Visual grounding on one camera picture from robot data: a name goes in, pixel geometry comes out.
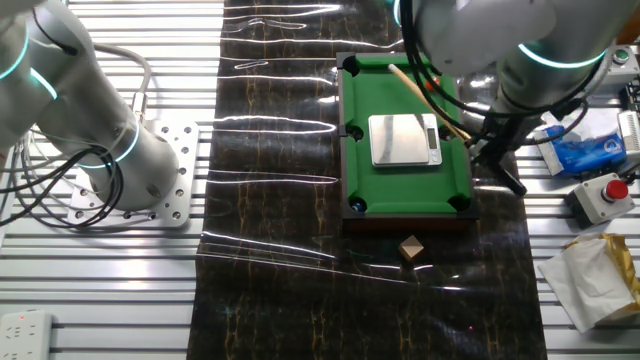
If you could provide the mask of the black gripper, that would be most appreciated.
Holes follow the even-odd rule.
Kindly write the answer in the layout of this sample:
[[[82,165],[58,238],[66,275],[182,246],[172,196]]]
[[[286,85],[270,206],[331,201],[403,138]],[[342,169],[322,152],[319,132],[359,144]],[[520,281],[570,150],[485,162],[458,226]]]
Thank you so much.
[[[473,163],[491,163],[492,171],[515,173],[514,154],[523,145],[527,136],[540,125],[539,116],[524,118],[512,117],[506,120],[494,120],[491,123],[487,142],[478,142],[470,147]]]

